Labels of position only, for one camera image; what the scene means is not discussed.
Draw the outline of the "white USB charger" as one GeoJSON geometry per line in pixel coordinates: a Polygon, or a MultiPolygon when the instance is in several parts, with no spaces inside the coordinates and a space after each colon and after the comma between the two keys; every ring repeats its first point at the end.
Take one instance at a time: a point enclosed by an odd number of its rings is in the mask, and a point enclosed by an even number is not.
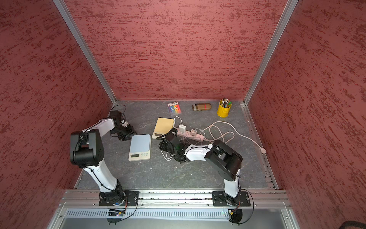
{"type": "Polygon", "coordinates": [[[185,125],[183,125],[183,124],[180,124],[180,125],[179,125],[179,132],[181,132],[181,133],[185,133],[185,132],[186,132],[186,126],[185,126],[185,125]]]}

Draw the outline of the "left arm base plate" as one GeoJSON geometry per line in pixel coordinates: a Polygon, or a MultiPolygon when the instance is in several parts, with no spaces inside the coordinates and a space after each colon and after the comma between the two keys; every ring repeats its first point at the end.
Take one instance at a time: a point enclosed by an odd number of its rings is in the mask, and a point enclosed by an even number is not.
{"type": "Polygon", "coordinates": [[[139,191],[110,191],[107,193],[100,192],[99,206],[108,207],[126,207],[136,206],[139,199],[139,191]]]}

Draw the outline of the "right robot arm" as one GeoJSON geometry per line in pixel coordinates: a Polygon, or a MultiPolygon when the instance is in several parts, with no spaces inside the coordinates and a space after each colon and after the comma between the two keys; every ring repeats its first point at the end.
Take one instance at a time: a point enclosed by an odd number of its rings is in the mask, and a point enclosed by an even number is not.
{"type": "Polygon", "coordinates": [[[184,144],[177,137],[178,131],[172,128],[168,133],[158,136],[159,149],[169,154],[179,163],[207,162],[224,179],[224,198],[229,206],[239,205],[241,191],[239,175],[243,158],[221,140],[205,146],[184,144]]]}

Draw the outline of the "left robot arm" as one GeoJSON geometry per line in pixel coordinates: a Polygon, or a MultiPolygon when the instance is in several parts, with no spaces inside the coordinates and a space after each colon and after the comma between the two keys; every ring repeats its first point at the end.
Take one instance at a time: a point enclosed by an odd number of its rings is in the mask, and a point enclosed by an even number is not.
{"type": "Polygon", "coordinates": [[[127,196],[104,160],[102,137],[107,133],[121,141],[131,140],[136,134],[123,113],[111,111],[107,118],[101,119],[93,126],[71,133],[70,161],[86,171],[97,183],[100,200],[106,204],[121,206],[127,203],[127,196]]]}

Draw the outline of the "pink USB charger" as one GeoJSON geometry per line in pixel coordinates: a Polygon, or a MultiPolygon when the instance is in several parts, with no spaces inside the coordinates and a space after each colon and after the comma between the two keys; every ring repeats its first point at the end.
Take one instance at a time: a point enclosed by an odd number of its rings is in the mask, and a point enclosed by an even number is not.
{"type": "Polygon", "coordinates": [[[190,131],[190,135],[191,135],[191,136],[197,136],[197,131],[196,131],[196,130],[194,130],[194,129],[192,129],[192,130],[190,131]]]}

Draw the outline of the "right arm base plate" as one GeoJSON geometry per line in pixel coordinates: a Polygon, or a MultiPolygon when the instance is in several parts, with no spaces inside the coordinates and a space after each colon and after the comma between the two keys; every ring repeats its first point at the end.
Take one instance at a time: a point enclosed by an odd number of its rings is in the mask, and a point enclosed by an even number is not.
{"type": "Polygon", "coordinates": [[[236,197],[226,194],[224,191],[213,191],[212,200],[214,207],[250,207],[250,196],[246,191],[239,192],[236,197]]]}

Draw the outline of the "lavender kitchen scale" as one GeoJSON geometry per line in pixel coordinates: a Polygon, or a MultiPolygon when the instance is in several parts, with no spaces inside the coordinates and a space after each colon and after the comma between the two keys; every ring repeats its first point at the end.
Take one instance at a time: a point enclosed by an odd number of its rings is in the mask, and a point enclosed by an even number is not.
{"type": "Polygon", "coordinates": [[[131,139],[129,161],[149,160],[151,157],[151,136],[134,135],[131,139]]]}

